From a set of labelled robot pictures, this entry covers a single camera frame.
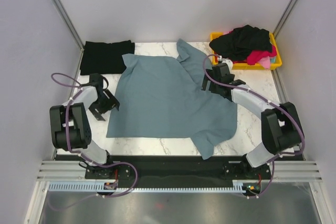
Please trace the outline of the blue-grey t shirt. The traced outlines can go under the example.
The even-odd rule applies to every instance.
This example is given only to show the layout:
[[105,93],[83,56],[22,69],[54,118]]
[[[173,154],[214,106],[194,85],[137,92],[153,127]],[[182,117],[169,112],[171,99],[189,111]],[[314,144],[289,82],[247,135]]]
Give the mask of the blue-grey t shirt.
[[211,67],[202,51],[184,40],[178,57],[123,55],[126,66],[110,115],[108,138],[190,138],[203,159],[237,130],[237,105],[201,89],[204,69]]

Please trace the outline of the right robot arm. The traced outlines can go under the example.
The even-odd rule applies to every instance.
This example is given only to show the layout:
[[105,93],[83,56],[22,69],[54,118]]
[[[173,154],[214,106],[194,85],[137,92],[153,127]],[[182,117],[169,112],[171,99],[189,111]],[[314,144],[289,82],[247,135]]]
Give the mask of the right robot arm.
[[240,166],[241,174],[248,179],[259,173],[259,167],[270,164],[282,155],[299,155],[288,152],[295,146],[304,147],[304,133],[294,104],[277,103],[251,89],[244,81],[235,79],[226,63],[204,68],[202,89],[243,106],[261,121],[261,143],[245,155]]

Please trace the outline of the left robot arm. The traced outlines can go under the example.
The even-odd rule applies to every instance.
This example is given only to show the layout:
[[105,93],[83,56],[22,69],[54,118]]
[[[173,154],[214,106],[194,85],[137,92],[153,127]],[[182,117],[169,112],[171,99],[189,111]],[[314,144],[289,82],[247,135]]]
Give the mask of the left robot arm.
[[73,85],[78,92],[61,105],[49,109],[51,139],[56,149],[77,154],[91,166],[97,166],[97,173],[103,178],[111,178],[115,165],[108,161],[109,152],[99,147],[92,138],[87,112],[98,121],[112,109],[119,109],[120,103],[108,90],[106,77],[94,73],[89,82]]

